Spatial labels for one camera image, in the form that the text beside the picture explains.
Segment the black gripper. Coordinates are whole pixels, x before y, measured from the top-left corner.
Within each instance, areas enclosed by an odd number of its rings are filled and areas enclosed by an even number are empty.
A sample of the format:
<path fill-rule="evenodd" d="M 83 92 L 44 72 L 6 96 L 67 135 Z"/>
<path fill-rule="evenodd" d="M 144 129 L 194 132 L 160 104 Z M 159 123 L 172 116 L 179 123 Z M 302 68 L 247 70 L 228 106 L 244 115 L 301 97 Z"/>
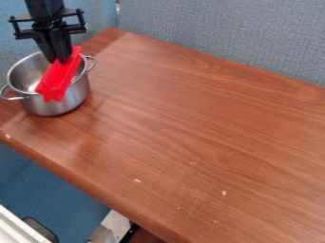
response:
<path fill-rule="evenodd" d="M 28 13 L 10 16 L 16 39 L 34 38 L 37 47 L 49 63 L 56 57 L 64 64 L 71 56 L 71 38 L 68 34 L 87 32 L 84 11 L 64 6 L 63 0 L 24 0 Z M 51 42 L 42 31 L 51 31 Z"/>

